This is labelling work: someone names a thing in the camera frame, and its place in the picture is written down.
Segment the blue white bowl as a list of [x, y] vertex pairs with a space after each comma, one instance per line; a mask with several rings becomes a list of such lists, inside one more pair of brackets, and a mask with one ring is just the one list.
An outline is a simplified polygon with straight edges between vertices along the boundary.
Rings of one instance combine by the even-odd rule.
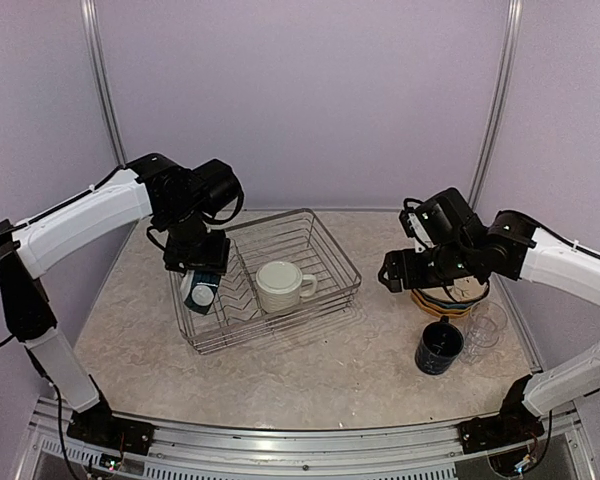
[[181, 282], [183, 304], [192, 312], [209, 313], [221, 283], [221, 276], [212, 272], [188, 271]]

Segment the yellow dotted plate front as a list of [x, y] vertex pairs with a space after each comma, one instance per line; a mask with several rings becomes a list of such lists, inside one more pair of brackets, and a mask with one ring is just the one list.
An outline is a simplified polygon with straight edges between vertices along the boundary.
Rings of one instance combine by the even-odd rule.
[[467, 317], [471, 311], [471, 309], [448, 309], [435, 306], [433, 304], [423, 301], [414, 293], [411, 294], [411, 300], [420, 310], [434, 317], [447, 316], [449, 319], [460, 319]]

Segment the yellow dotted plate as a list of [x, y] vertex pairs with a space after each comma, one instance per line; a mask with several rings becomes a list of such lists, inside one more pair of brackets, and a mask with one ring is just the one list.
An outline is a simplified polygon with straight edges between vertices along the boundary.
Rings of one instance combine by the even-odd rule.
[[447, 316], [449, 319], [460, 319], [467, 317], [471, 311], [471, 309], [448, 309], [435, 306], [433, 304], [423, 301], [414, 293], [411, 294], [411, 300], [420, 310], [434, 317]]
[[443, 301], [420, 293], [418, 290], [411, 291], [412, 300], [424, 311], [440, 315], [463, 316], [474, 306], [474, 303], [454, 303]]

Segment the blue dotted plate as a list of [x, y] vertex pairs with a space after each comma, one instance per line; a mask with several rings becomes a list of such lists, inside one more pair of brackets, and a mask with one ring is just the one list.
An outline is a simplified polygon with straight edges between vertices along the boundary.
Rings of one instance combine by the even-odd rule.
[[449, 309], [464, 309], [473, 306], [484, 299], [484, 297], [468, 298], [468, 299], [451, 299], [443, 290], [434, 289], [432, 292], [424, 289], [414, 289], [414, 294], [417, 294], [421, 299]]

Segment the beige patterned plate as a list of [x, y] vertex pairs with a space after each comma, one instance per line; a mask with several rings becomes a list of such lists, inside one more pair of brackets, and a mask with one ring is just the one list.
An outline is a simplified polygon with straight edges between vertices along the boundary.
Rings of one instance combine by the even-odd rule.
[[424, 290], [429, 290], [430, 292], [432, 292], [434, 289], [443, 290], [453, 300], [461, 300], [468, 298], [485, 297], [490, 290], [490, 286], [488, 283], [480, 284], [473, 277], [466, 277], [456, 279], [454, 281], [454, 284], [451, 286], [428, 288]]

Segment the white ribbed mug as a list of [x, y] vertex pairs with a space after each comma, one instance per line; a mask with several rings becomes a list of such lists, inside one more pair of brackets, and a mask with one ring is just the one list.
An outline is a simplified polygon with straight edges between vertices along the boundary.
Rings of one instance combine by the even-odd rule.
[[318, 279], [303, 273], [294, 263], [271, 261], [256, 272], [256, 290], [261, 308], [272, 314], [300, 305], [317, 292]]

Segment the dark blue mug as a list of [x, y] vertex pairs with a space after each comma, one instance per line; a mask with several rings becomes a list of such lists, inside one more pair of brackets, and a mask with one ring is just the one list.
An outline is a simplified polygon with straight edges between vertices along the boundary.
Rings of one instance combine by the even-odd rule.
[[432, 376], [442, 375], [463, 348], [463, 334], [448, 316], [442, 316], [423, 329], [414, 360], [421, 372]]

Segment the clear drinking glass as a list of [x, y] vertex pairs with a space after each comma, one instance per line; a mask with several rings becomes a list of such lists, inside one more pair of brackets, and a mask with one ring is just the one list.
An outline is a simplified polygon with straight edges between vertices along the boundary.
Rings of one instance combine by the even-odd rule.
[[498, 343], [499, 338], [498, 326], [492, 319], [486, 316], [476, 317], [465, 330], [460, 361], [465, 364], [476, 363]]
[[470, 312], [468, 332], [485, 341], [493, 341], [506, 329], [508, 315], [498, 304], [483, 300]]

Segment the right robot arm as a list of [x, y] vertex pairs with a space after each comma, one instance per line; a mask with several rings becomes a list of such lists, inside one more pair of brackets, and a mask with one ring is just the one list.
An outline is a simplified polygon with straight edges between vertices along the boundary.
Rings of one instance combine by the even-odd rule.
[[[416, 247], [385, 254], [378, 281], [392, 293], [448, 287], [473, 277], [486, 283], [498, 275], [542, 286], [600, 309], [600, 253], [569, 240], [520, 211], [504, 209], [482, 222], [455, 187], [416, 202], [403, 201], [399, 220]], [[554, 408], [600, 391], [600, 340], [509, 389], [491, 433], [515, 442]]]

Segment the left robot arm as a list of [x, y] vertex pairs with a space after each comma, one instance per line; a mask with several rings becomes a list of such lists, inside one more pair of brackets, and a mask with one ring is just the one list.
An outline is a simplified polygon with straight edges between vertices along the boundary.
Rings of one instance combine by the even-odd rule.
[[222, 275], [230, 241], [218, 213], [241, 211], [244, 191], [230, 165], [190, 169], [159, 153], [116, 168], [101, 182], [34, 217], [0, 222], [0, 294], [6, 326], [41, 376], [74, 411], [74, 424], [101, 445], [120, 424], [60, 330], [41, 277], [55, 264], [122, 226], [149, 219], [163, 232], [166, 270]]

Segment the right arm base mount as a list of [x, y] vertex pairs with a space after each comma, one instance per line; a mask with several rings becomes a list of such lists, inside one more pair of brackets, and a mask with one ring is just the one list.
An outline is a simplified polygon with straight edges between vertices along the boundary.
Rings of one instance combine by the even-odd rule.
[[457, 426], [464, 454], [503, 448], [541, 437], [545, 433], [541, 421], [522, 421], [515, 417], [475, 417]]

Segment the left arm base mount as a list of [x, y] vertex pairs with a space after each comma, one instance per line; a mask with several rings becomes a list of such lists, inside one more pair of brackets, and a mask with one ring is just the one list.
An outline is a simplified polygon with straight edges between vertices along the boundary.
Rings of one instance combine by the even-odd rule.
[[147, 456], [155, 427], [147, 422], [111, 417], [103, 421], [86, 422], [72, 419], [67, 435], [75, 440], [120, 453]]

